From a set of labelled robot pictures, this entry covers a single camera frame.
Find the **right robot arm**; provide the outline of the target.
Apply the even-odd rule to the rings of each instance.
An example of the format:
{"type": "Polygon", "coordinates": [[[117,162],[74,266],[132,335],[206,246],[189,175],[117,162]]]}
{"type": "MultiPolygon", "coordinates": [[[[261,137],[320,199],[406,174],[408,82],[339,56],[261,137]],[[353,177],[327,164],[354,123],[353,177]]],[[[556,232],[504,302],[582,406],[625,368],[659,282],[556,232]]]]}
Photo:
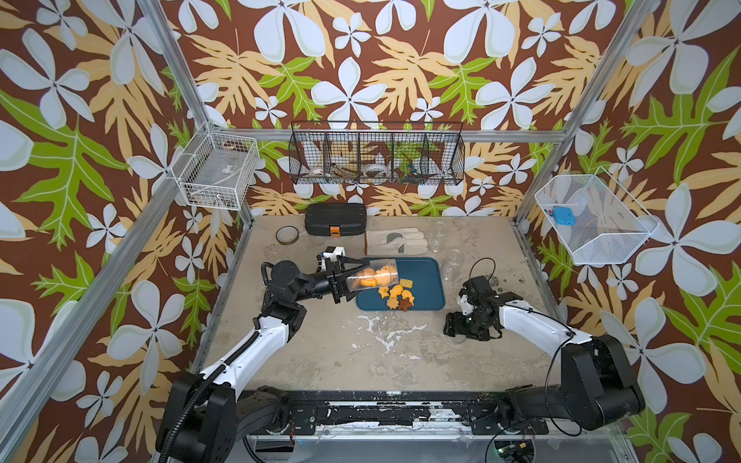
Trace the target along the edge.
{"type": "Polygon", "coordinates": [[[443,333],[493,341],[513,332],[551,356],[561,382],[506,391],[494,420],[514,428],[532,420],[570,420],[596,430],[646,409],[623,344],[611,335],[593,336],[538,311],[513,292],[498,292],[484,276],[467,280],[458,293],[460,310],[447,314],[443,333]]]}

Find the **clear jar brown cookies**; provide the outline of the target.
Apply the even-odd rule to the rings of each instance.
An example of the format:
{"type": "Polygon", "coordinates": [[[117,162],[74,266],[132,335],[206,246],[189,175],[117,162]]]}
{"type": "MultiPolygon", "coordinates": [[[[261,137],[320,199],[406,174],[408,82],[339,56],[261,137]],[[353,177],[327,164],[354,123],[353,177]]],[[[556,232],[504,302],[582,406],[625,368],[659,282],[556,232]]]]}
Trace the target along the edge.
{"type": "Polygon", "coordinates": [[[437,221],[430,233],[428,239],[428,249],[434,253],[439,253],[445,245],[447,239],[448,224],[444,221],[437,221]]]}

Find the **clear jar orange cookies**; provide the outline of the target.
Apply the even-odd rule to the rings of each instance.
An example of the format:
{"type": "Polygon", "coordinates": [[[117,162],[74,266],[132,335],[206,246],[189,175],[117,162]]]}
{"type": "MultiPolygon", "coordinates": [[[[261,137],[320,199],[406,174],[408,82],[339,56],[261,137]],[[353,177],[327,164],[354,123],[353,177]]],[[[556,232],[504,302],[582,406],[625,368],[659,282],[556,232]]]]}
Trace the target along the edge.
{"type": "Polygon", "coordinates": [[[393,287],[399,283],[399,268],[396,260],[369,260],[368,265],[347,278],[351,291],[393,287]]]}

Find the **clear jar with cookies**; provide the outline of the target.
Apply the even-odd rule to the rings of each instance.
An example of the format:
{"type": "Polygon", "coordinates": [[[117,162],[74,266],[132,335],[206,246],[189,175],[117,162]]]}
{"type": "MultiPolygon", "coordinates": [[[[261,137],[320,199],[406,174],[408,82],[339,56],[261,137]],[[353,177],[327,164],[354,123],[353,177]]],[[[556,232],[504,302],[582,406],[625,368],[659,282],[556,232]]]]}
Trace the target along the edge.
{"type": "Polygon", "coordinates": [[[441,266],[442,277],[449,282],[455,281],[464,262],[464,253],[458,249],[449,250],[441,266]]]}

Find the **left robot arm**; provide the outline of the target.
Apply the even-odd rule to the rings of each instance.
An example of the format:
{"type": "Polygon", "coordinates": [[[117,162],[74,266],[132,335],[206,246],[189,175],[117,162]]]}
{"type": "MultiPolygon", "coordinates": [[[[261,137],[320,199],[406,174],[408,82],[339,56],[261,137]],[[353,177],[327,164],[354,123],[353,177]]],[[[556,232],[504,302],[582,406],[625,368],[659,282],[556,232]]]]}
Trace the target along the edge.
{"type": "Polygon", "coordinates": [[[247,435],[286,426],[288,395],[275,388],[244,395],[247,383],[300,329],[302,301],[353,299],[349,280],[369,266],[345,256],[324,258],[312,274],[291,260],[262,264],[266,292],[253,329],[214,364],[174,383],[156,438],[159,461],[224,462],[247,435]]]}

